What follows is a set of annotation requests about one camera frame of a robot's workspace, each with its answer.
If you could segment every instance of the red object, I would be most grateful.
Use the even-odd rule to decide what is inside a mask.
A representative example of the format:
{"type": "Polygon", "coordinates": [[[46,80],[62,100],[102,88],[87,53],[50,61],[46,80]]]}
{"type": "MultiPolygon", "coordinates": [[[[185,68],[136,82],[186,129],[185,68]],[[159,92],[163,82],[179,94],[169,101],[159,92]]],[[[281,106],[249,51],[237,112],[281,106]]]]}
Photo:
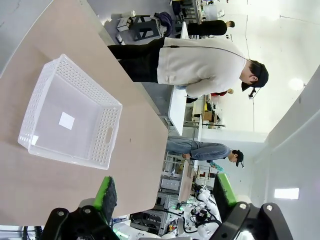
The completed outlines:
{"type": "Polygon", "coordinates": [[[214,93],[211,93],[211,96],[224,96],[227,94],[227,91],[223,91],[223,92],[214,92],[214,93]]]}

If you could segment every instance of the hair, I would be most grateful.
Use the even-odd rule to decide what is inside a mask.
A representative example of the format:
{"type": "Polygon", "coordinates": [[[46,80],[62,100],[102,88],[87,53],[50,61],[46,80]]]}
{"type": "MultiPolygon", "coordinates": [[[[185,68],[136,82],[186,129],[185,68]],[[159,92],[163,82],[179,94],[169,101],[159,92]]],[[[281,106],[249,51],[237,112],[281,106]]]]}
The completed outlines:
{"type": "Polygon", "coordinates": [[[236,157],[237,160],[239,159],[244,159],[244,154],[240,150],[232,150],[233,154],[237,154],[238,156],[236,157]]]}
{"type": "Polygon", "coordinates": [[[258,61],[255,61],[255,60],[249,60],[251,62],[250,66],[249,66],[249,69],[250,69],[250,72],[255,75],[257,78],[259,78],[260,76],[260,73],[261,73],[261,65],[258,61]]]}
{"type": "Polygon", "coordinates": [[[236,24],[235,24],[234,21],[229,21],[229,23],[230,23],[230,27],[231,27],[231,28],[234,28],[234,27],[236,26],[236,24]]]}

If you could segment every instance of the hand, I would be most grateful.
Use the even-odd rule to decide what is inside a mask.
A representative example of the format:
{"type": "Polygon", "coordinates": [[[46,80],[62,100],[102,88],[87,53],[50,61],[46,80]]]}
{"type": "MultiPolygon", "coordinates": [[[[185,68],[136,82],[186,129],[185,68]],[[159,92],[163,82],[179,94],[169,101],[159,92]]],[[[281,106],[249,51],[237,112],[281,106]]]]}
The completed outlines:
{"type": "Polygon", "coordinates": [[[190,154],[189,153],[187,153],[187,154],[182,154],[182,157],[184,158],[184,159],[190,159],[190,154]]]}

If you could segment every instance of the jeans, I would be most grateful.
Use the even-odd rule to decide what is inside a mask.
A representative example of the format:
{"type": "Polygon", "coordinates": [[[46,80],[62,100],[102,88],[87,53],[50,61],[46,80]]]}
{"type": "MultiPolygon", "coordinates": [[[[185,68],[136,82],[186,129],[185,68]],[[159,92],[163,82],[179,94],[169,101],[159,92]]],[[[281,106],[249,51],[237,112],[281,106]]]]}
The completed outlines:
{"type": "Polygon", "coordinates": [[[189,154],[192,150],[197,149],[192,145],[191,140],[180,138],[168,138],[166,141],[166,151],[171,154],[189,154]]]}
{"type": "Polygon", "coordinates": [[[133,82],[158,83],[159,52],[165,38],[143,45],[110,45],[109,50],[119,60],[133,82]]]}

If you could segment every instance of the basket handle hole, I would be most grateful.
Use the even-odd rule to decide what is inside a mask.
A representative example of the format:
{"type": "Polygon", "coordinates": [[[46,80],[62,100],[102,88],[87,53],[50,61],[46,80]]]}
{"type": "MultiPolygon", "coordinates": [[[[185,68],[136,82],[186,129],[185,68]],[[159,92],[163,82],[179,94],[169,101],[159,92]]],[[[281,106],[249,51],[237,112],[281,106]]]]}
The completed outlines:
{"type": "Polygon", "coordinates": [[[106,135],[104,139],[105,144],[109,144],[111,142],[112,133],[114,132],[114,129],[112,127],[108,127],[106,130],[106,135]]]}

